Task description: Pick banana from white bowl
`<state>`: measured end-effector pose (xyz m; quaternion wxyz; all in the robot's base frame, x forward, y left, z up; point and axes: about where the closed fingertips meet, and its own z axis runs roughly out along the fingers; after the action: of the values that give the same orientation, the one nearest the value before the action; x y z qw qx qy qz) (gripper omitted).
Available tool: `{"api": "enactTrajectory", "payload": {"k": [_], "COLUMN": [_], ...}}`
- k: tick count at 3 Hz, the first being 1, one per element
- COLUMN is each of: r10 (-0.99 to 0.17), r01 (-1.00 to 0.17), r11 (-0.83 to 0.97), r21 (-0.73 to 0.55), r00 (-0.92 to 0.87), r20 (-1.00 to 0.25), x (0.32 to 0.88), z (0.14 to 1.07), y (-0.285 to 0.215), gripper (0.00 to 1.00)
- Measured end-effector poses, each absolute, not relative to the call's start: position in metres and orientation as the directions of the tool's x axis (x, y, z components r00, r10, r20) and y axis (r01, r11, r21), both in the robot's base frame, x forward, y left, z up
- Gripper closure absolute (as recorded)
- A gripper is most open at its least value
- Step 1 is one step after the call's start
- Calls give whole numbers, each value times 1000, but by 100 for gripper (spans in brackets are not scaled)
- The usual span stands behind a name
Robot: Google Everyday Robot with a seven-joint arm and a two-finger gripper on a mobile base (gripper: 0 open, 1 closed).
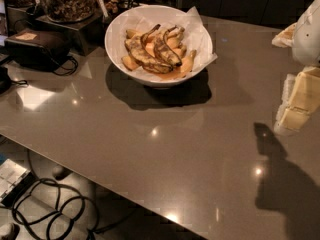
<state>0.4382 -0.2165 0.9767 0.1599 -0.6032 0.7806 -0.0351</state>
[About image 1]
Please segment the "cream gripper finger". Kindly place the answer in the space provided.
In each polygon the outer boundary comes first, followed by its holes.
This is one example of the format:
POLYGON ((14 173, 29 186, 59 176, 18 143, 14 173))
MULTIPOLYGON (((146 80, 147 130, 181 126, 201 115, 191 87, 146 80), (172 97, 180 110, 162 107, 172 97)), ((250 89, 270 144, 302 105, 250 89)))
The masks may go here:
POLYGON ((272 39, 272 44, 276 47, 281 48, 291 47, 293 45, 295 28, 296 23, 293 23, 284 30, 282 30, 272 39))
POLYGON ((320 68, 306 66, 288 74, 283 85, 274 131, 282 136, 297 133, 320 106, 320 68))

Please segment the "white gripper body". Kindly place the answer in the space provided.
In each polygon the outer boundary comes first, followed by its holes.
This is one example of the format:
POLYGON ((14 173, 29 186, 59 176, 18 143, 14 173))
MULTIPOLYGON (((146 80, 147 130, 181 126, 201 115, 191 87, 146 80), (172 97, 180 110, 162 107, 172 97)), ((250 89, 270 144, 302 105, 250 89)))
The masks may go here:
POLYGON ((314 0, 297 21, 293 58, 305 66, 320 66, 320 0, 314 0))

